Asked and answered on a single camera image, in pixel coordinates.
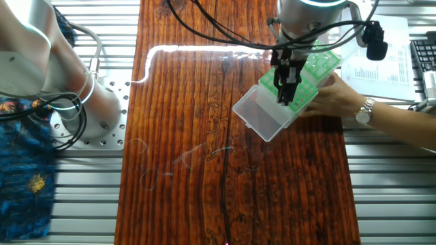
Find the bare human hand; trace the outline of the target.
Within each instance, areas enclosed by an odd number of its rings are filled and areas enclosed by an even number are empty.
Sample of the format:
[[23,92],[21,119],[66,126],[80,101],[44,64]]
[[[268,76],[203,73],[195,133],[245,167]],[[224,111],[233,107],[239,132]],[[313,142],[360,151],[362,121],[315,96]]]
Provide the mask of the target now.
[[318,89],[317,96],[301,116],[353,118],[365,101],[366,97],[348,86],[337,73],[333,73],[325,86]]

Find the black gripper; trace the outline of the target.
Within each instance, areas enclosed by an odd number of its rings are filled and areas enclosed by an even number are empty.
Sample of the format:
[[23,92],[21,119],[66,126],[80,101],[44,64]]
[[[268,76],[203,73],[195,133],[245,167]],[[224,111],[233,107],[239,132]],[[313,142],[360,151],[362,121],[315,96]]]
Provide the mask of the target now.
[[289,74],[284,84],[284,104],[293,102],[296,89],[301,82],[298,72],[307,61],[307,55],[298,50],[284,48],[272,51],[271,66],[275,70],[273,84],[277,88],[277,102],[283,103],[282,74]]

